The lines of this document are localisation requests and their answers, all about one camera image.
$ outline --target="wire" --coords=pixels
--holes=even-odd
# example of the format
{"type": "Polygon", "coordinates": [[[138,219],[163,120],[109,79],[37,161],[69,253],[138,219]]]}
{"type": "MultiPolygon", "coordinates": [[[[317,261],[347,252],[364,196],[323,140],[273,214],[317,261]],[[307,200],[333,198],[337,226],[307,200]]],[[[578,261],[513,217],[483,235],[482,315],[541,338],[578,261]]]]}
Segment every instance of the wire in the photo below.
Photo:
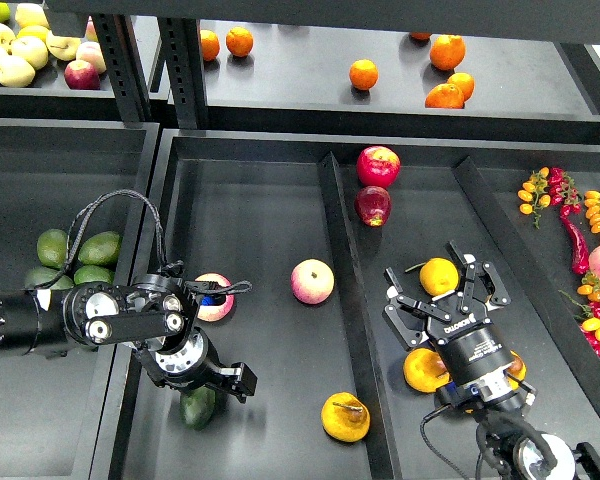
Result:
{"type": "Polygon", "coordinates": [[[442,405],[441,407],[438,407],[433,412],[425,415],[422,421],[420,422],[420,435],[422,436],[422,440],[424,440],[425,445],[429,447],[429,450],[431,450],[440,460],[442,460],[449,467],[451,467],[458,475],[460,475],[463,478],[463,480],[471,480],[467,475],[465,475],[465,473],[462,470],[460,470],[460,468],[458,468],[451,460],[445,457],[436,449],[436,447],[434,447],[431,444],[429,438],[427,437],[427,434],[424,431],[424,426],[427,423],[429,423],[434,418],[440,416],[445,410],[448,410],[449,408],[451,408],[451,404],[447,403],[445,405],[442,405]]]}
{"type": "Polygon", "coordinates": [[[484,457],[482,456],[482,452],[478,454],[478,461],[476,462],[476,480],[482,480],[482,463],[484,462],[484,457]]]}
{"type": "Polygon", "coordinates": [[[142,200],[153,215],[153,220],[155,222],[156,228],[156,254],[158,256],[158,262],[160,263],[159,271],[163,272],[169,268],[174,268],[174,266],[182,265],[182,262],[175,262],[172,264],[167,263],[164,230],[162,229],[162,224],[160,223],[160,214],[158,213],[158,209],[156,208],[156,206],[153,203],[151,203],[151,201],[148,198],[136,192],[135,190],[121,189],[105,193],[104,195],[100,195],[96,200],[88,204],[75,216],[75,218],[71,222],[71,226],[69,227],[69,232],[67,234],[66,259],[64,261],[64,264],[62,265],[62,268],[51,280],[34,285],[33,287],[31,287],[32,289],[49,288],[52,285],[54,285],[58,280],[60,280],[60,278],[62,278],[62,276],[69,271],[69,269],[73,265],[76,254],[78,253],[78,249],[80,248],[80,242],[82,241],[84,232],[87,229],[87,224],[91,219],[91,215],[93,215],[95,210],[100,205],[102,205],[104,202],[115,196],[131,197],[142,200]],[[76,234],[76,238],[73,242],[73,245],[71,245],[71,232],[73,231],[76,223],[80,220],[80,217],[83,217],[82,222],[80,223],[80,227],[78,228],[78,233],[76,234]]]}

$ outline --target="black shelf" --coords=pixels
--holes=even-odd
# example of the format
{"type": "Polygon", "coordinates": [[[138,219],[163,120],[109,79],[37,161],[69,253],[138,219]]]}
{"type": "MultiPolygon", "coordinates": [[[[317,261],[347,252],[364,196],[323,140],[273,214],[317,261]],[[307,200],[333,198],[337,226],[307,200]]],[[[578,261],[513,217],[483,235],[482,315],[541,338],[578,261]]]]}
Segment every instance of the black shelf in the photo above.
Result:
{"type": "MultiPolygon", "coordinates": [[[[260,390],[246,405],[230,399],[223,415],[194,432],[179,423],[177,395],[154,388],[143,373],[133,422],[120,426],[130,432],[123,478],[159,478],[167,471],[216,478],[238,471],[279,478],[284,472],[285,478],[306,478],[307,469],[312,478],[331,478],[336,467],[338,476],[357,469],[356,478],[455,478],[419,436],[417,426],[433,410],[433,398],[416,394],[404,382],[406,353],[381,316],[384,269],[399,272],[443,256],[449,239],[495,262],[513,298],[493,318],[527,362],[527,379],[540,391],[530,421],[572,446],[589,441],[600,453],[600,395],[592,392],[599,371],[584,362],[574,369],[573,355],[560,351],[560,338],[545,326],[545,312],[520,278],[518,257],[503,250],[502,239],[482,223],[487,207],[473,198],[480,185],[456,180],[467,157],[481,169],[495,165],[515,176],[526,166],[537,168],[539,161],[585,165],[600,159],[600,147],[165,131],[151,195],[167,223],[170,255],[185,260],[189,276],[216,270],[254,283],[253,292],[238,298],[228,321],[201,326],[221,359],[239,357],[250,364],[260,390]],[[389,190],[392,216],[380,229],[363,226],[352,209],[359,188],[353,164],[369,144],[386,144],[403,159],[399,180],[389,190]],[[338,185],[340,193],[334,194],[338,185]],[[321,197],[342,198],[344,204],[330,202],[327,208],[321,197]],[[276,241],[269,241],[274,236],[276,241]],[[291,295],[288,274],[296,260],[314,255],[331,259],[338,291],[326,305],[308,308],[291,295]],[[368,344],[358,356],[361,338],[368,344]],[[319,418],[326,395],[343,389],[363,396],[381,429],[363,445],[344,449],[326,437],[319,418]],[[185,455],[183,449],[191,452],[192,445],[196,454],[185,455]],[[320,453],[313,454],[314,448],[320,453]],[[376,449],[380,455],[370,454],[376,449]],[[278,461],[271,462],[272,457],[278,461]]],[[[145,225],[136,265],[140,272],[151,269],[152,232],[145,225]]],[[[406,291],[426,298],[417,276],[400,279],[406,291]]],[[[436,420],[428,428],[434,444],[468,472],[477,447],[473,440],[457,439],[473,439],[474,432],[474,421],[464,415],[436,420]]]]}

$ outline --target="black tray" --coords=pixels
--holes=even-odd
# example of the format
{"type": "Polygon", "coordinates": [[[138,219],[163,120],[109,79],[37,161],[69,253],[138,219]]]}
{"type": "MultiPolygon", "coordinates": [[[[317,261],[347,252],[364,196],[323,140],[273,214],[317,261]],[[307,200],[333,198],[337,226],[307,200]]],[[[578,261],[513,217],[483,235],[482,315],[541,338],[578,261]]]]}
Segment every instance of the black tray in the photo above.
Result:
{"type": "MultiPolygon", "coordinates": [[[[406,354],[381,316],[384,269],[400,272],[445,255],[449,239],[495,262],[510,292],[514,303],[496,312],[494,321],[539,388],[530,421],[572,446],[590,441],[600,453],[600,419],[510,269],[512,259],[500,253],[454,178],[454,167],[468,155],[497,162],[500,154],[521,160],[539,150],[504,143],[166,131],[151,194],[167,224],[170,259],[182,258],[188,276],[216,270],[253,282],[253,292],[238,299],[229,321],[203,327],[221,359],[246,361],[259,385],[246,405],[231,401],[227,414],[194,432],[179,423],[177,394],[156,389],[143,374],[133,423],[121,426],[131,428],[123,477],[455,478],[419,436],[433,398],[405,384],[406,354]],[[394,148],[404,165],[390,187],[392,217],[381,229],[361,225],[351,208],[359,187],[352,164],[369,144],[394,148]],[[293,298],[288,275],[299,260],[316,255],[333,262],[338,291],[314,309],[293,298]],[[344,389],[369,402],[376,429],[349,447],[329,439],[319,419],[326,396],[344,389]]],[[[590,155],[579,154],[582,161],[590,155]]],[[[150,227],[139,247],[139,271],[153,266],[150,227]]],[[[417,276],[400,278],[407,292],[426,298],[417,276]]],[[[471,418],[436,420],[428,433],[472,472],[477,447],[471,418]]]]}
{"type": "MultiPolygon", "coordinates": [[[[157,133],[153,124],[0,120],[0,289],[24,287],[44,230],[68,229],[100,194],[146,192],[157,133]]],[[[123,234],[117,283],[129,282],[141,213],[139,202],[112,199],[89,223],[87,235],[123,234]]],[[[113,352],[0,359],[0,478],[88,477],[96,438],[107,432],[100,417],[113,352]]],[[[109,401],[121,396],[116,388],[109,401]]]]}

